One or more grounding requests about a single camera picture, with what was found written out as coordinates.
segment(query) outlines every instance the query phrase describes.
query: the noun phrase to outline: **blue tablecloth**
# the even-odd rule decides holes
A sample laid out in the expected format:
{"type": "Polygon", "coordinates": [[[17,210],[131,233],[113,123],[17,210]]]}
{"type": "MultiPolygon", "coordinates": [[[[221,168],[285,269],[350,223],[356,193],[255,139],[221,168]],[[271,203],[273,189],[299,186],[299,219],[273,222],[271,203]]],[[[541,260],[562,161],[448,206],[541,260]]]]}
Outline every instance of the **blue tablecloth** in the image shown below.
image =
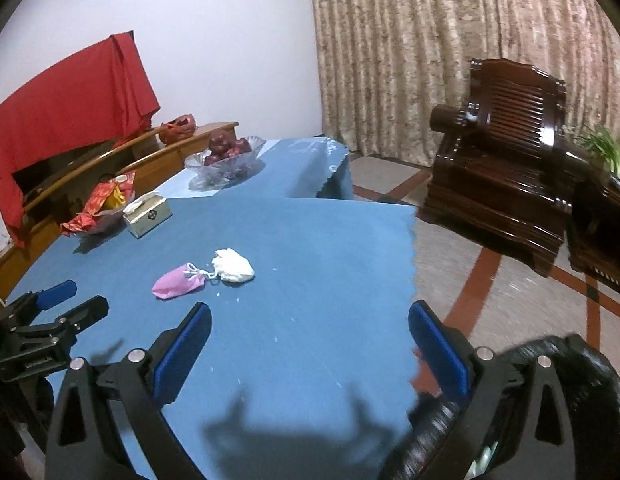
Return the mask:
{"type": "Polygon", "coordinates": [[[326,137],[268,141],[276,144],[264,152],[249,179],[221,191],[192,191],[189,181],[196,176],[183,170],[161,184],[156,191],[166,198],[194,198],[228,195],[292,198],[342,198],[352,200],[354,192],[346,146],[326,137]]]}
{"type": "MultiPolygon", "coordinates": [[[[417,362],[407,325],[414,297],[414,209],[344,200],[170,200],[173,217],[136,240],[120,232],[87,254],[59,238],[11,295],[66,279],[77,296],[52,320],[100,294],[109,315],[72,349],[92,364],[148,348],[196,301],[212,335],[178,399],[163,412],[209,480],[371,480],[408,429],[417,362]],[[203,266],[231,247],[253,281],[208,283],[160,301],[151,286],[186,262],[203,266]]],[[[63,378],[49,377],[55,391],[63,378]]],[[[154,478],[132,432],[123,439],[154,478]]]]}

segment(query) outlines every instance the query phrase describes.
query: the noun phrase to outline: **potted plant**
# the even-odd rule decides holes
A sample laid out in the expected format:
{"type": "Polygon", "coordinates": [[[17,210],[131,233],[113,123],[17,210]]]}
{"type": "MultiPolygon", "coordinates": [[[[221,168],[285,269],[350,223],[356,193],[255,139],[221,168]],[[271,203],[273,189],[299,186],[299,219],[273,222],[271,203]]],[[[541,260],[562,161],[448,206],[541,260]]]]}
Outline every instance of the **potted plant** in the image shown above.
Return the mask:
{"type": "Polygon", "coordinates": [[[614,176],[620,179],[620,142],[607,128],[582,126],[576,142],[598,159],[614,176]]]}

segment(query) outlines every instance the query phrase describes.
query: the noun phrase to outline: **tiled floor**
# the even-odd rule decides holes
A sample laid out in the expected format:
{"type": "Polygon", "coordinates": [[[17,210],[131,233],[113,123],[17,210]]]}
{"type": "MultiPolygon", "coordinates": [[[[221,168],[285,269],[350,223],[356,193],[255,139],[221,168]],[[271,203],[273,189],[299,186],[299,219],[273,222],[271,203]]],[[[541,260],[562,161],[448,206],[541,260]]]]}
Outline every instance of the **tiled floor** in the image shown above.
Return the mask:
{"type": "MultiPolygon", "coordinates": [[[[357,200],[418,207],[426,197],[426,168],[355,153],[350,165],[357,200]]],[[[543,278],[441,226],[417,221],[415,230],[418,298],[474,346],[502,351],[544,335],[578,333],[607,355],[620,376],[620,294],[572,270],[567,246],[543,278]]],[[[414,386],[431,389],[433,378],[423,373],[414,386]]]]}

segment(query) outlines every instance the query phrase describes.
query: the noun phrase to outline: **red apple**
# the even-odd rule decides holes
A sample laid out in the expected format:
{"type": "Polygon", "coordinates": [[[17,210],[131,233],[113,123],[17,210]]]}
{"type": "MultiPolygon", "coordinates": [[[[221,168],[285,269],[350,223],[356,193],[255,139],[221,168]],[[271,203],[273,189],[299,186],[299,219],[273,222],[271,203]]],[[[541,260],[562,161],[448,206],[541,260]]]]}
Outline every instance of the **red apple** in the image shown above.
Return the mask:
{"type": "Polygon", "coordinates": [[[218,155],[208,155],[203,161],[204,166],[209,166],[210,164],[214,164],[215,162],[219,162],[221,160],[218,155]]]}
{"type": "Polygon", "coordinates": [[[227,152],[225,152],[225,156],[227,158],[230,158],[231,156],[237,156],[237,155],[241,155],[240,148],[230,148],[227,152]]]}
{"type": "Polygon", "coordinates": [[[250,142],[248,142],[248,139],[237,139],[235,140],[232,145],[235,148],[238,148],[241,150],[242,153],[248,153],[252,151],[252,148],[250,146],[250,142]]]}
{"type": "Polygon", "coordinates": [[[232,148],[232,143],[229,140],[222,140],[218,144],[210,144],[209,148],[213,155],[222,155],[232,148]]]}
{"type": "Polygon", "coordinates": [[[210,144],[219,144],[227,139],[225,130],[215,130],[210,134],[210,144]]]}

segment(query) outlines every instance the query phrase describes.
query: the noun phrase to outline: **pink drawstring pouch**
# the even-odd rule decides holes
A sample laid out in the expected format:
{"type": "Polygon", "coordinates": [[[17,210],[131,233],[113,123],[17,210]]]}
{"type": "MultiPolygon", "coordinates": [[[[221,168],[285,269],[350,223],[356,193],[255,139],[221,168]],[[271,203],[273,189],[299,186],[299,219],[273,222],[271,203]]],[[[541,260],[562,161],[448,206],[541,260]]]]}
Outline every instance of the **pink drawstring pouch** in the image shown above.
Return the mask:
{"type": "Polygon", "coordinates": [[[160,277],[152,287],[152,293],[162,300],[183,296],[205,285],[205,277],[216,278],[216,272],[209,274],[197,269],[194,264],[185,264],[160,277]]]}

